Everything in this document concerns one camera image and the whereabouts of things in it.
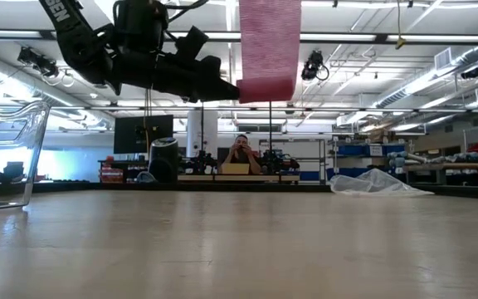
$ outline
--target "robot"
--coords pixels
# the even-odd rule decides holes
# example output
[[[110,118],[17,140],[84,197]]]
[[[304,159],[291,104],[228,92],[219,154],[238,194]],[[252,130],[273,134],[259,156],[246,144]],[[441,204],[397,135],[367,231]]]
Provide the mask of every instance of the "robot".
[[[76,0],[40,0],[51,19],[66,63],[88,82],[111,87],[118,96],[128,84],[180,96],[185,101],[236,100],[239,89],[220,77],[221,60],[196,57],[207,36],[192,27],[186,37],[168,31],[171,21],[202,6],[164,5],[155,0],[119,0],[114,24],[93,30]],[[169,18],[168,9],[181,9]],[[164,34],[174,41],[175,54],[162,51]]]

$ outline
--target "pink mesh panel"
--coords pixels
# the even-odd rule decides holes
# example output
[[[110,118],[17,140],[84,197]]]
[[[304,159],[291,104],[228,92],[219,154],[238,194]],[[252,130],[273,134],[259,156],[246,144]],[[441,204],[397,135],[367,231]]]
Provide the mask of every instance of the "pink mesh panel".
[[[239,0],[241,103],[290,100],[300,49],[300,0]]]

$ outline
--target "plastic bag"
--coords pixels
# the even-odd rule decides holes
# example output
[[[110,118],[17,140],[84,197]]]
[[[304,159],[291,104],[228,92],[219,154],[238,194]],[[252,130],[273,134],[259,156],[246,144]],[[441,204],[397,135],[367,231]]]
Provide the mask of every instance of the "plastic bag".
[[[379,169],[371,169],[357,178],[335,175],[329,184],[331,191],[346,195],[412,197],[433,194],[433,192],[421,191],[404,184]]]

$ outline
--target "white pillar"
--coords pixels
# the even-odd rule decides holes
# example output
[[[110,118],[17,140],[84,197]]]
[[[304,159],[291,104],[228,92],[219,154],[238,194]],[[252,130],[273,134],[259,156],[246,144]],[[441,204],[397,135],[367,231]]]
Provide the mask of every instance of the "white pillar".
[[[188,146],[186,148],[188,157],[195,157],[202,148],[202,113],[199,110],[188,112]],[[217,158],[217,129],[218,112],[204,111],[204,150],[211,153],[214,159]]]

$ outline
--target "black screen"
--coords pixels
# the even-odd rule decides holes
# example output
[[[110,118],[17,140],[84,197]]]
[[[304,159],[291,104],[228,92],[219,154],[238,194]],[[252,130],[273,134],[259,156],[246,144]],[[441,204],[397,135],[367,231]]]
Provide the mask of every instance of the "black screen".
[[[147,152],[147,140],[141,131],[143,117],[115,119],[114,154],[138,154]],[[149,143],[156,139],[173,137],[173,116],[160,115],[147,117],[145,121],[149,132]]]

